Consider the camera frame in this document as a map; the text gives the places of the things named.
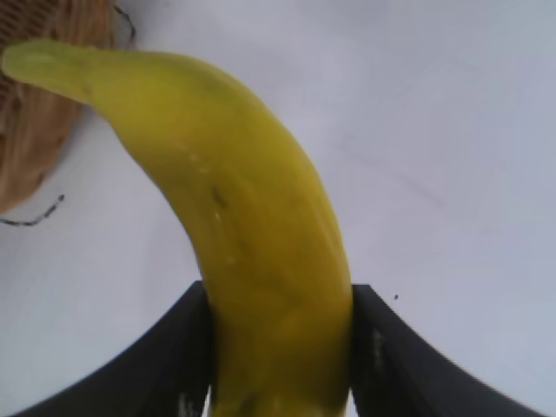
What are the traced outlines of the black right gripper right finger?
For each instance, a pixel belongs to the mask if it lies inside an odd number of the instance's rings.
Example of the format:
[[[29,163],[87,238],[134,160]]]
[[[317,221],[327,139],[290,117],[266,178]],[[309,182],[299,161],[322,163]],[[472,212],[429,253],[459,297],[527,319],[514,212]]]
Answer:
[[[350,388],[359,416],[535,416],[450,361],[367,284],[353,286]]]

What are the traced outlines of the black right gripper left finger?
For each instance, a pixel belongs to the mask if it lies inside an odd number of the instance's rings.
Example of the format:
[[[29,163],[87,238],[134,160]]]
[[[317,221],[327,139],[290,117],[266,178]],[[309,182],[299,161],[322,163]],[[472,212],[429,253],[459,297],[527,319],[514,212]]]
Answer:
[[[209,305],[196,281],[113,360],[19,415],[201,416],[212,360]]]

